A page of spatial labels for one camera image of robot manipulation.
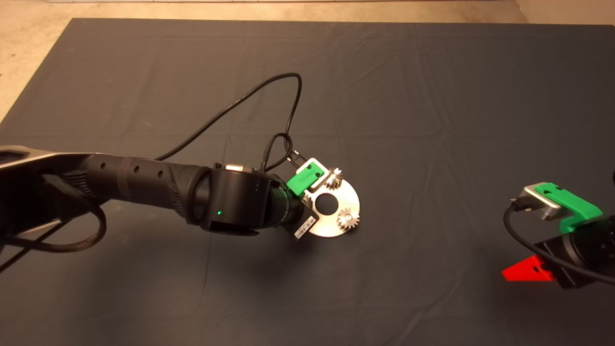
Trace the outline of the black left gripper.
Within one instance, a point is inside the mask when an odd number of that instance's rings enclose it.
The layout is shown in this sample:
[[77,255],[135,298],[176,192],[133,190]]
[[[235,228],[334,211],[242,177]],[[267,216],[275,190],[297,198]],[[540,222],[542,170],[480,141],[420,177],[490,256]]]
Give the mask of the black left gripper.
[[294,239],[305,236],[319,221],[310,202],[295,195],[288,187],[275,191],[275,225],[284,229]]

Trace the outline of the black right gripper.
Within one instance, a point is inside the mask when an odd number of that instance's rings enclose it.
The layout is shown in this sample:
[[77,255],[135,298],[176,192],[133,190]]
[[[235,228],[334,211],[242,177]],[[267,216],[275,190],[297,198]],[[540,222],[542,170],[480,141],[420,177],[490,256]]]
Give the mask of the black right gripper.
[[[613,280],[615,275],[615,217],[600,218],[578,226],[573,232],[540,241],[535,246],[553,258]],[[556,281],[563,289],[580,289],[597,279],[533,255],[502,271],[506,281]]]

